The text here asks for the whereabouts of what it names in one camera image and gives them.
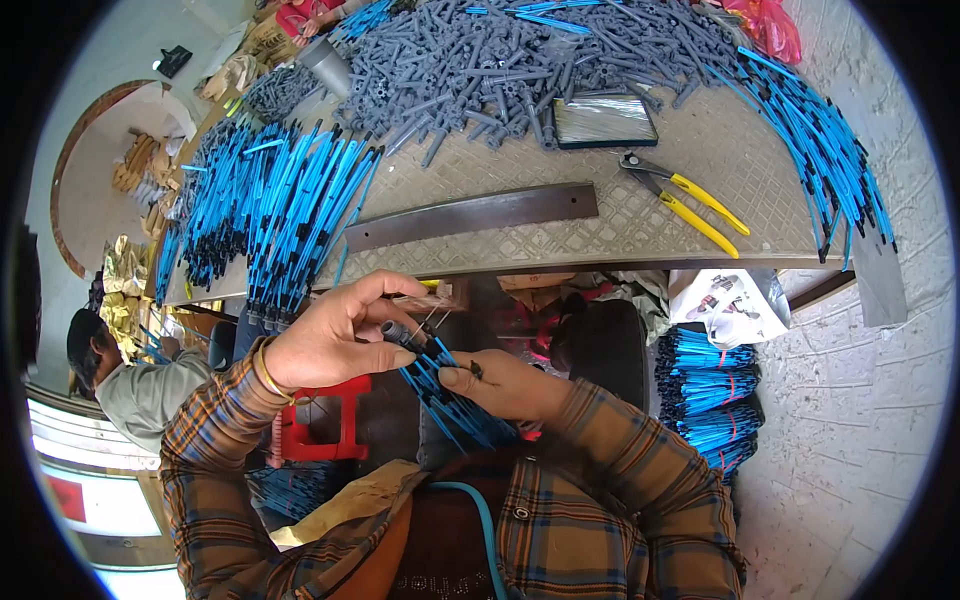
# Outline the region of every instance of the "bundle of blue rods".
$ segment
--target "bundle of blue rods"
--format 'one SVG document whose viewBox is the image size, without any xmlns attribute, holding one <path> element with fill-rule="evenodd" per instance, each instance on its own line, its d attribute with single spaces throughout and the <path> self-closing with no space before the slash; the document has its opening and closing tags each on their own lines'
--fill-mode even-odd
<svg viewBox="0 0 960 600">
<path fill-rule="evenodd" d="M 388 10 L 395 0 L 379 0 L 351 14 L 330 32 L 327 40 L 334 44 L 353 42 L 380 23 L 390 18 Z"/>
<path fill-rule="evenodd" d="M 762 424 L 760 413 L 753 406 L 741 402 L 677 420 L 676 428 L 680 437 L 704 454 L 749 438 Z"/>
<path fill-rule="evenodd" d="M 756 454 L 755 436 L 741 438 L 700 453 L 707 460 L 710 468 L 719 468 L 723 471 L 724 483 L 728 483 L 733 472 L 754 454 Z"/>
<path fill-rule="evenodd" d="M 342 135 L 339 126 L 320 132 L 318 123 L 292 148 L 279 146 L 262 180 L 247 239 L 247 309 L 254 318 L 279 328 L 293 321 L 330 250 L 367 199 L 383 148 L 366 148 L 369 133 L 362 141 Z M 336 229 L 365 181 L 352 215 Z"/>
<path fill-rule="evenodd" d="M 440 338 L 434 337 L 432 341 L 437 343 L 440 352 L 433 358 L 426 353 L 419 354 L 414 364 L 400 369 L 400 374 L 417 393 L 423 408 L 444 434 L 464 454 L 468 451 L 457 439 L 456 431 L 451 431 L 447 427 L 442 416 L 486 448 L 497 448 L 515 440 L 518 434 L 508 422 L 494 417 L 472 400 L 453 394 L 440 385 L 438 378 L 440 367 L 456 367 L 457 362 L 453 360 L 453 356 L 447 351 Z"/>
<path fill-rule="evenodd" d="M 729 79 L 712 67 L 707 69 L 733 88 L 786 144 L 800 175 L 820 262 L 826 262 L 841 220 L 848 230 L 844 270 L 853 229 L 866 237 L 865 222 L 878 228 L 881 243 L 889 242 L 897 252 L 890 217 L 867 163 L 868 153 L 840 109 L 786 66 L 746 48 L 738 51 L 744 60 L 724 67 Z"/>
<path fill-rule="evenodd" d="M 757 384 L 753 347 L 726 352 L 706 333 L 674 328 L 660 337 L 660 420 L 695 447 L 724 481 L 756 452 L 762 415 L 747 403 Z"/>
<path fill-rule="evenodd" d="M 614 0 L 616 4 L 621 4 L 622 0 Z M 524 6 L 516 7 L 515 9 L 504 9 L 504 12 L 511 12 L 516 18 L 524 19 L 527 21 L 532 21 L 534 23 L 539 23 L 541 25 L 548 25 L 554 29 L 559 29 L 571 34 L 578 34 L 580 36 L 590 36 L 592 31 L 589 27 L 584 27 L 583 25 L 576 25 L 574 23 L 568 23 L 566 21 L 561 21 L 559 19 L 548 18 L 542 16 L 545 12 L 554 11 L 557 9 L 566 9 L 572 7 L 584 7 L 584 6 L 594 6 L 600 4 L 607 4 L 604 0 L 562 0 L 560 2 L 539 2 L 537 4 L 527 4 Z M 467 14 L 488 14 L 489 11 L 485 7 L 467 7 L 464 12 Z"/>
<path fill-rule="evenodd" d="M 756 373 L 749 367 L 679 371 L 658 380 L 660 416 L 676 420 L 699 415 L 749 396 L 756 384 Z"/>
<path fill-rule="evenodd" d="M 162 302 L 175 265 L 187 282 L 210 288 L 236 255 L 247 257 L 247 307 L 253 319 L 279 328 L 292 322 L 326 259 L 356 220 L 383 149 L 348 140 L 343 130 L 300 134 L 295 122 L 253 132 L 238 127 L 198 168 L 187 219 L 168 231 L 158 262 Z M 359 203 L 344 220 L 363 184 Z"/>
<path fill-rule="evenodd" d="M 660 337 L 658 373 L 693 369 L 746 367 L 754 364 L 753 346 L 743 345 L 732 350 L 720 350 L 707 340 L 706 333 L 673 328 Z"/>
<path fill-rule="evenodd" d="M 153 359 L 153 363 L 149 363 L 144 360 L 137 360 L 136 362 L 141 365 L 169 365 L 170 359 L 163 355 L 163 344 L 160 343 L 159 338 L 150 332 L 143 325 L 140 326 L 140 331 L 143 331 L 147 334 L 147 345 L 143 346 L 141 344 L 136 344 L 138 348 L 142 349 L 148 356 Z"/>
</svg>

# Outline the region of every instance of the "gold bangle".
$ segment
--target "gold bangle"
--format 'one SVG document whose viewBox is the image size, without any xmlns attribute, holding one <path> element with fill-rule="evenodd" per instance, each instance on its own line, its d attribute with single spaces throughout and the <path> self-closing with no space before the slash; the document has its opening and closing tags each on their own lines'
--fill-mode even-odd
<svg viewBox="0 0 960 600">
<path fill-rule="evenodd" d="M 270 388 L 270 391 L 277 396 L 283 396 L 287 401 L 290 402 L 291 405 L 293 405 L 297 400 L 293 396 L 284 394 L 280 390 L 274 379 L 270 377 L 270 372 L 267 371 L 267 364 L 263 361 L 263 349 L 266 348 L 274 339 L 275 338 L 267 338 L 256 351 L 256 356 L 260 361 L 260 371 L 263 373 L 263 378 L 267 380 L 267 387 Z"/>
</svg>

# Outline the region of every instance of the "pliers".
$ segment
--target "pliers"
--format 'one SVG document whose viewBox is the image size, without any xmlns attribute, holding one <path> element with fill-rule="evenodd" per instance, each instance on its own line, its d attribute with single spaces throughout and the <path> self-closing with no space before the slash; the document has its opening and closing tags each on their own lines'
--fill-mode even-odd
<svg viewBox="0 0 960 600">
<path fill-rule="evenodd" d="M 666 204 L 670 210 L 676 212 L 678 215 L 680 215 L 681 219 L 687 221 L 692 226 L 696 227 L 696 229 L 703 233 L 706 237 L 713 240 L 713 242 L 722 248 L 727 254 L 733 258 L 740 257 L 740 253 L 736 251 L 736 248 L 733 246 L 730 240 L 713 228 L 711 224 L 701 219 L 697 213 L 683 205 L 673 194 L 667 192 L 657 185 L 657 183 L 654 181 L 654 176 L 673 181 L 678 187 L 680 187 L 682 190 L 685 190 L 690 196 L 693 196 L 700 202 L 717 211 L 720 216 L 731 225 L 731 227 L 744 235 L 750 235 L 750 229 L 743 225 L 739 219 L 734 217 L 725 206 L 717 201 L 717 199 L 713 198 L 710 196 L 710 194 L 704 191 L 702 187 L 687 179 L 683 175 L 659 167 L 649 160 L 640 158 L 632 152 L 628 152 L 622 158 L 620 158 L 620 168 L 629 171 L 637 181 L 643 183 L 643 185 L 653 192 L 655 196 L 663 200 L 663 203 Z"/>
</svg>

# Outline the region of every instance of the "red shirt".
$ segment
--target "red shirt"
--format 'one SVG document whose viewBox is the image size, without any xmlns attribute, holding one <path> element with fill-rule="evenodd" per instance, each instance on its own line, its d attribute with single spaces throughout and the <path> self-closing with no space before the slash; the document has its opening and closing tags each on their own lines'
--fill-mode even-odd
<svg viewBox="0 0 960 600">
<path fill-rule="evenodd" d="M 346 0 L 303 0 L 298 5 L 283 4 L 276 12 L 276 22 L 290 37 L 299 36 L 307 19 L 331 11 Z"/>
</svg>

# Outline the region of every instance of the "man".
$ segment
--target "man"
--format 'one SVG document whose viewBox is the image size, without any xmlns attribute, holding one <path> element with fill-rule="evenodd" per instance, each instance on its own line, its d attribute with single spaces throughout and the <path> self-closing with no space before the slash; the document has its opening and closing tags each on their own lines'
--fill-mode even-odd
<svg viewBox="0 0 960 600">
<path fill-rule="evenodd" d="M 251 509 L 244 458 L 297 388 L 413 362 L 380 334 L 386 320 L 416 327 L 382 298 L 394 293 L 426 289 L 379 271 L 323 294 L 177 412 L 160 475 L 189 597 L 740 596 L 745 563 L 721 475 L 608 391 L 499 350 L 456 352 L 467 368 L 441 369 L 441 382 L 504 419 L 543 421 L 544 437 L 579 451 L 602 477 L 581 479 L 540 460 L 540 442 L 467 456 L 436 473 L 394 461 L 381 469 L 406 470 L 382 510 L 279 552 Z"/>
<path fill-rule="evenodd" d="M 213 372 L 198 349 L 181 349 L 174 338 L 160 342 L 169 365 L 126 365 L 107 324 L 86 308 L 73 316 L 66 336 L 70 367 L 93 391 L 110 422 L 128 440 L 156 454 L 167 423 Z"/>
</svg>

